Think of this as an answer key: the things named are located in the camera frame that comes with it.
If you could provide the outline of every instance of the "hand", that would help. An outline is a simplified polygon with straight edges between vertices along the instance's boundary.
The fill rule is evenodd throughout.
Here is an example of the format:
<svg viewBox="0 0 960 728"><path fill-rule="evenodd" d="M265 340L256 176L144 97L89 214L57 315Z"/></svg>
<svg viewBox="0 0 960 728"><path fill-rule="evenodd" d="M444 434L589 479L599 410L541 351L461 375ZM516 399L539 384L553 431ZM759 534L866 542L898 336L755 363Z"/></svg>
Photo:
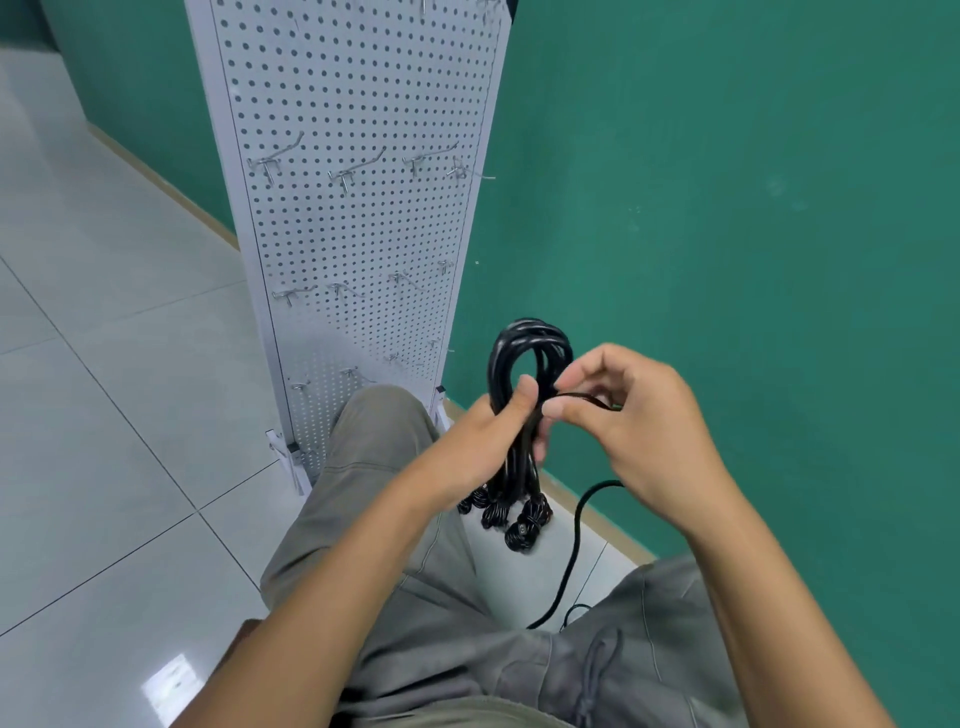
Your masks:
<svg viewBox="0 0 960 728"><path fill-rule="evenodd" d="M570 364L556 387L623 409L611 412L572 397L546 401L537 457L545 455L551 422L582 427L603 446L630 492L687 535L739 494L693 392L672 367L604 344Z"/></svg>
<svg viewBox="0 0 960 728"><path fill-rule="evenodd" d="M448 510L493 477L507 450L537 406L537 381L523 375L503 411L493 414L490 397L477 400L456 425L406 469L430 484L435 510Z"/></svg>

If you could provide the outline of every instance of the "baseboard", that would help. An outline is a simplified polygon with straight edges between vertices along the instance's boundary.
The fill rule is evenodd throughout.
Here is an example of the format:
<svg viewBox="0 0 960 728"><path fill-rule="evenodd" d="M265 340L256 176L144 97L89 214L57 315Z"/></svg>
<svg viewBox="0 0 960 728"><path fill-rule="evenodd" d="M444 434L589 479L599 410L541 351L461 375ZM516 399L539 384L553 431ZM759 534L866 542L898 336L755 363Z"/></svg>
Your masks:
<svg viewBox="0 0 960 728"><path fill-rule="evenodd" d="M176 187L170 184L168 181L164 180L159 174L157 174L153 169L148 167L143 160L137 157L133 152L127 149L123 144L118 142L96 124L91 124L86 122L87 127L97 139L99 139L104 146L110 149L115 155L123 159L127 164L129 164L133 169L143 175L147 180L152 182L163 194L173 200L175 203L180 205L183 209L193 215L195 218L200 220L204 225L210 228L212 231L216 232L220 237L226 240L233 248L240 250L240 245L237 242L237 236L224 225L222 222L217 220L213 215L211 215L206 210L202 209L197 203L193 202L189 197L180 192Z"/></svg>
<svg viewBox="0 0 960 728"><path fill-rule="evenodd" d="M464 409L451 400L444 400L444 408L446 409L447 416L454 422L464 414ZM580 497L547 471L540 471L540 489L571 514L577 510L577 501L580 500ZM584 508L581 523L589 526L594 533L611 544L637 566L649 564L657 560L657 557L650 553L641 543L632 536L628 536L618 525L593 508L589 503Z"/></svg>

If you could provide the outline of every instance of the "gray pants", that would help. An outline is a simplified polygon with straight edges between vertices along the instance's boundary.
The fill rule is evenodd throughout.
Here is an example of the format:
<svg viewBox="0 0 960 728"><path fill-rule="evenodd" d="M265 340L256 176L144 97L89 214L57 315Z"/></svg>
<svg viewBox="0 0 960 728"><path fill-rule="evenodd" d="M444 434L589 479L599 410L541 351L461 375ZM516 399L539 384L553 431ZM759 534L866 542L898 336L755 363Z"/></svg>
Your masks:
<svg viewBox="0 0 960 728"><path fill-rule="evenodd" d="M324 471L261 579L270 609L437 437L405 390L374 386L353 396L333 428ZM451 511L430 523L407 562L340 710L386 716L470 695L570 723L589 715L596 728L746 725L691 557L635 570L560 634L504 629L480 594L463 522Z"/></svg>

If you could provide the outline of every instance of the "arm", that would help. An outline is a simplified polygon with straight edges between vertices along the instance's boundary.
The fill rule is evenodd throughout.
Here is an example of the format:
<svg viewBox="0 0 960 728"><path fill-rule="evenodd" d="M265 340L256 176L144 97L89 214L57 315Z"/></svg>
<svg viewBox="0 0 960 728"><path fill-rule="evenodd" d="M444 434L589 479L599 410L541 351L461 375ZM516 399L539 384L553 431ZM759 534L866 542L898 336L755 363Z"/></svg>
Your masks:
<svg viewBox="0 0 960 728"><path fill-rule="evenodd" d="M341 690L426 526L500 467L537 402L521 380L494 416L481 398L398 474L293 594L253 632L174 728L315 728Z"/></svg>
<svg viewBox="0 0 960 728"><path fill-rule="evenodd" d="M575 361L556 383L622 405L556 398L550 423L599 440L624 485L686 536L707 584L754 728L891 728L893 722L710 438L693 393L670 367L614 345Z"/></svg>

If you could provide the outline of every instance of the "left hand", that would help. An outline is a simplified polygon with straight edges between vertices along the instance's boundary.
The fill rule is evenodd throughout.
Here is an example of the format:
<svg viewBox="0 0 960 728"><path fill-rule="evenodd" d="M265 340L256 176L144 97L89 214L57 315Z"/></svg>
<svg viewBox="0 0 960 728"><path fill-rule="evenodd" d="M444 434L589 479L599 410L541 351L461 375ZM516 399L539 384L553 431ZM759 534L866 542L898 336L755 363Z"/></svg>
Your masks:
<svg viewBox="0 0 960 728"><path fill-rule="evenodd" d="M514 395L498 415L490 408L490 396L484 395L407 467L408 474L428 484L436 510L449 510L493 477L537 406L537 393L537 381L521 376Z"/></svg>

